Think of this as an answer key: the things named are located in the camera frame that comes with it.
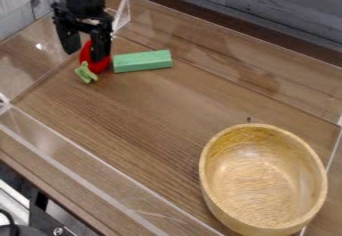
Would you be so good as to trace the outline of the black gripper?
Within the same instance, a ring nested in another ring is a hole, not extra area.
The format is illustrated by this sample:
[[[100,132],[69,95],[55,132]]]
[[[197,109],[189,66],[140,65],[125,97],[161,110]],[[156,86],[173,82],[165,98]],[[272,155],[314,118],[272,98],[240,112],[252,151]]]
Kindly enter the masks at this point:
[[[64,52],[71,55],[80,49],[79,32],[91,33],[91,59],[101,61],[111,51],[113,21],[105,12],[105,0],[63,0],[53,2],[51,7]]]

